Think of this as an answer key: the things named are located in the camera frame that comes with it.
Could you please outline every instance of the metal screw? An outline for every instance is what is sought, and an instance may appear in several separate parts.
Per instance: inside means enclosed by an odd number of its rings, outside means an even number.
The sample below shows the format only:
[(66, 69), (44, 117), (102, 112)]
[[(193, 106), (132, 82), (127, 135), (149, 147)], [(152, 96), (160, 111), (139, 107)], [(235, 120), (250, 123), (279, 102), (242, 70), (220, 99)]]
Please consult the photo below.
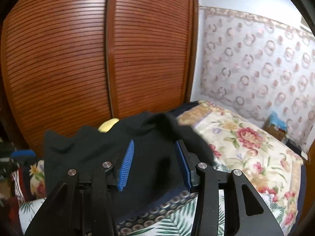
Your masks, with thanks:
[(110, 168), (110, 167), (111, 167), (111, 162), (110, 162), (110, 161), (105, 161), (105, 162), (103, 163), (103, 167), (104, 167), (104, 168)]
[(242, 175), (242, 172), (241, 172), (240, 170), (234, 170), (233, 173), (234, 173), (234, 175), (236, 175), (236, 176)]
[(68, 171), (69, 176), (74, 176), (76, 173), (77, 173), (77, 171), (75, 169), (71, 169)]
[(205, 169), (205, 168), (208, 167), (208, 165), (205, 164), (204, 162), (200, 162), (200, 163), (198, 163), (198, 167), (201, 168), (201, 169)]

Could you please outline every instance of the curtain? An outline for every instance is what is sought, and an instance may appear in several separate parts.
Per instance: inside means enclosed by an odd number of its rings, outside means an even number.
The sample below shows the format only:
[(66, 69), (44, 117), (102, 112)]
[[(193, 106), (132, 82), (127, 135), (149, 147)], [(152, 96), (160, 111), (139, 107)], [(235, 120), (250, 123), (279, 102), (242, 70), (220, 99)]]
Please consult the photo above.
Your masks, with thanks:
[(277, 112), (289, 137), (305, 146), (315, 120), (315, 38), (246, 12), (204, 10), (201, 94), (241, 116)]

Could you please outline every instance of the floral bedspread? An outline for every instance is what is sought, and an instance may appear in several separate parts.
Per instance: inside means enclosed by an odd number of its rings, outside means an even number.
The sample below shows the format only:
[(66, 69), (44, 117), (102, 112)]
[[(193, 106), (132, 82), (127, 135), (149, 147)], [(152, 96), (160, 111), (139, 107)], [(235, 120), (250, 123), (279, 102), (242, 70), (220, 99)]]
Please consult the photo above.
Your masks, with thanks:
[[(295, 223), (303, 160), (283, 143), (246, 119), (210, 102), (200, 104), (177, 118), (190, 125), (209, 144), (215, 155), (215, 169), (230, 172), (240, 169), (254, 185), (287, 236)], [(197, 197), (167, 218), (128, 235), (190, 236)], [(19, 215), (27, 223), (40, 207), (27, 204)], [(219, 190), (218, 236), (224, 235), (224, 193)]]

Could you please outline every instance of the white wall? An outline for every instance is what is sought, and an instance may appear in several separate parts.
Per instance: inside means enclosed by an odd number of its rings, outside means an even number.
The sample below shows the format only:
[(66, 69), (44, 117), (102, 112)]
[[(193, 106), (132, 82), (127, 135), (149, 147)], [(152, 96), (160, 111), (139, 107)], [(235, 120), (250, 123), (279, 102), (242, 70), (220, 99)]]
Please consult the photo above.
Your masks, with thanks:
[[(273, 20), (280, 21), (295, 28), (300, 28), (301, 14), (290, 0), (199, 0), (202, 6), (213, 6), (225, 9), (249, 12), (260, 16), (268, 17)], [(193, 81), (193, 89), (191, 101), (209, 100), (225, 107), (224, 104), (218, 101), (211, 100), (208, 96), (200, 94), (200, 79), (202, 70), (202, 43), (203, 43), (203, 27), (204, 27), (204, 12), (199, 10), (199, 29), (196, 65)], [(252, 123), (261, 127), (264, 122), (257, 122), (249, 119)]]

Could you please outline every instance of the wardrobe door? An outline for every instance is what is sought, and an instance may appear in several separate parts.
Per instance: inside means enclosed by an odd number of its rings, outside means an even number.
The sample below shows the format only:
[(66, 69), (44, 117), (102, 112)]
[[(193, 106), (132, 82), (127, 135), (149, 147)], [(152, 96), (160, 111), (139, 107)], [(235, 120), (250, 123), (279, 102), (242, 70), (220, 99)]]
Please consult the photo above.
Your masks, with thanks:
[(114, 117), (167, 111), (185, 96), (193, 0), (108, 0), (108, 79)]
[(106, 0), (19, 0), (4, 20), (1, 71), (23, 137), (71, 136), (110, 119), (104, 54)]

